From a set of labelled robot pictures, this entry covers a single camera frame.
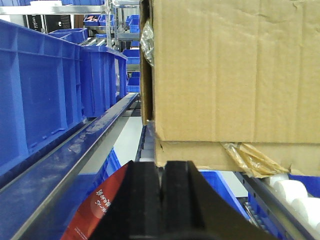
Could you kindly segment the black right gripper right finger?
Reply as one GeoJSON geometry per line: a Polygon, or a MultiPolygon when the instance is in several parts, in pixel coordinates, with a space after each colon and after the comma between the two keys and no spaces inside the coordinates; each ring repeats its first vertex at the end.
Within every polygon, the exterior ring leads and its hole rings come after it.
{"type": "Polygon", "coordinates": [[[191,161],[169,161],[161,183],[161,240],[273,240],[233,209],[191,161]]]}

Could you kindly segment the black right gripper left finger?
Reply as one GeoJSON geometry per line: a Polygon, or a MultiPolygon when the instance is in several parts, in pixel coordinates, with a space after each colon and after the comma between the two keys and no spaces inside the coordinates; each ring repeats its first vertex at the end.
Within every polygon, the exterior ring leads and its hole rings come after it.
{"type": "Polygon", "coordinates": [[[160,183],[153,162],[131,162],[91,240],[156,240],[160,235],[160,183]]]}

